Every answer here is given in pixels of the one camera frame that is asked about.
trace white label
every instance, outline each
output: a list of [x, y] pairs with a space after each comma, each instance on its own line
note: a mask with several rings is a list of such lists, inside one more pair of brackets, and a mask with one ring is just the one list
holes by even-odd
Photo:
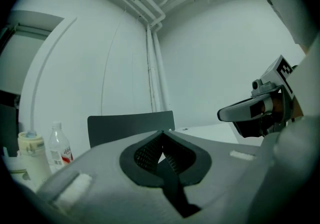
[[62, 157], [62, 161], [63, 163], [66, 165], [66, 164], [70, 164], [74, 158], [72, 156], [72, 153], [71, 153], [71, 149], [70, 147], [67, 147], [63, 153], [61, 154], [61, 157]]
[[54, 164], [57, 165], [57, 166], [62, 166], [62, 162], [61, 161], [54, 160]]
[[53, 160], [60, 160], [60, 153], [55, 150], [51, 150], [51, 156]]

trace plastic water bottle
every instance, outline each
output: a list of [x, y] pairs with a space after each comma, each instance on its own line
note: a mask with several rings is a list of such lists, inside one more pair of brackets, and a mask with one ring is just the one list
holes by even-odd
[[20, 132], [18, 145], [22, 163], [37, 190], [52, 174], [46, 156], [44, 139], [32, 130]]
[[61, 130], [61, 122], [54, 122], [52, 124], [49, 149], [56, 170], [61, 169], [74, 160], [69, 140]]

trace bottle cap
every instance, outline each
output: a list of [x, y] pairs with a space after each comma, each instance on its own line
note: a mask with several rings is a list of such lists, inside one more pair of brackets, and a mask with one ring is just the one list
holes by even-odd
[[34, 139], [37, 136], [37, 133], [35, 130], [28, 130], [25, 137], [28, 139]]
[[53, 122], [52, 128], [59, 128], [61, 130], [61, 122], [58, 122], [58, 121]]

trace white thermos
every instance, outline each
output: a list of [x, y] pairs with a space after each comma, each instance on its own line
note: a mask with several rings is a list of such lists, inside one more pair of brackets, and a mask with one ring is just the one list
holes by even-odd
[[44, 139], [35, 131], [20, 132], [18, 145], [22, 163], [35, 188], [38, 189], [52, 174], [46, 156]]

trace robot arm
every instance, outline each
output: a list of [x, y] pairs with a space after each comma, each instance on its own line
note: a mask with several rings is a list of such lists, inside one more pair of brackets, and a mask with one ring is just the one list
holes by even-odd
[[[281, 131], [293, 112], [295, 95], [287, 83], [287, 77], [292, 71], [292, 67], [281, 55], [260, 79], [252, 82], [251, 98], [220, 109], [217, 113], [218, 119], [233, 122], [240, 135], [245, 138], [266, 136]], [[272, 113], [272, 98], [279, 94], [283, 104], [280, 119]]]

